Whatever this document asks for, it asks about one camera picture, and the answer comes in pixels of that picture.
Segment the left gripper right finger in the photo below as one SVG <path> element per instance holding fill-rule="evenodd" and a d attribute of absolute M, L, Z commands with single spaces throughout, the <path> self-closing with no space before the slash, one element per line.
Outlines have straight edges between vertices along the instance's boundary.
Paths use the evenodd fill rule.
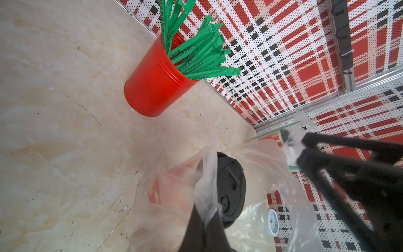
<path fill-rule="evenodd" d="M 230 247 L 219 212 L 216 212 L 205 229 L 205 252 L 235 252 Z"/>

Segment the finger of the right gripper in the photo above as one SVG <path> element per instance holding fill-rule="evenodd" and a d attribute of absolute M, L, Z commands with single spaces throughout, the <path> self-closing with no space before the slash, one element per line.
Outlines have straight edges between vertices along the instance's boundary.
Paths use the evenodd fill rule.
<path fill-rule="evenodd" d="M 344 146 L 349 148 L 363 149 L 372 151 L 373 161 L 388 164 L 396 164 L 403 158 L 403 145 L 395 142 L 383 142 L 377 140 L 347 138 L 342 136 L 307 133 L 302 143 L 306 148 L 316 149 L 320 143 L 328 143 L 336 146 Z"/>
<path fill-rule="evenodd" d="M 401 153 L 374 160 L 305 149 L 297 163 L 342 220 L 371 252 L 403 250 L 403 170 Z"/>

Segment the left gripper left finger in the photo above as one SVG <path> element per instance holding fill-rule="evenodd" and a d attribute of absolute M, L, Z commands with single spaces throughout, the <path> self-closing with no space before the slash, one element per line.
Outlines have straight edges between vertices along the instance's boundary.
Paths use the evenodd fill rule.
<path fill-rule="evenodd" d="M 205 248 L 205 227 L 194 205 L 179 252 L 203 252 Z"/>

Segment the black lid red cup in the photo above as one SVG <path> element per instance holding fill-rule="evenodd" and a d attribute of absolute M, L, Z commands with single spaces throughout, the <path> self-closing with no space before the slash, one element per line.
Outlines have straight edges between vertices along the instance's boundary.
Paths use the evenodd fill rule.
<path fill-rule="evenodd" d="M 217 153 L 217 193 L 222 206 L 222 224 L 230 228 L 240 216 L 246 198 L 246 178 L 241 164 L 234 158 Z M 202 173 L 202 158 L 198 155 L 184 163 L 163 170 L 148 184 L 150 203 L 179 215 L 193 208 L 194 187 Z"/>

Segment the spare clear plastic bags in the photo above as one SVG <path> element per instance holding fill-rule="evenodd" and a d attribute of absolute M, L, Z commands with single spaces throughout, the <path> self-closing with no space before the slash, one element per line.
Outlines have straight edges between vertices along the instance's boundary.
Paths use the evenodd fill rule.
<path fill-rule="evenodd" d="M 145 173 L 131 252 L 320 252 L 313 206 L 273 140 L 235 149 L 211 142 L 183 163 Z"/>

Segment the clear plastic carrier bag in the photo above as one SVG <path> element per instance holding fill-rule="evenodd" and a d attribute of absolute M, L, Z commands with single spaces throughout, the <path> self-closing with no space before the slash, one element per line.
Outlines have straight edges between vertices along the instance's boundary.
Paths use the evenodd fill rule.
<path fill-rule="evenodd" d="M 315 124 L 306 113 L 297 111 L 291 120 L 252 138 L 252 141 L 260 139 L 274 140 L 285 153 L 289 169 L 298 171 L 301 169 L 297 165 L 297 158 L 305 148 L 302 144 L 302 139 L 307 133 L 317 133 Z"/>

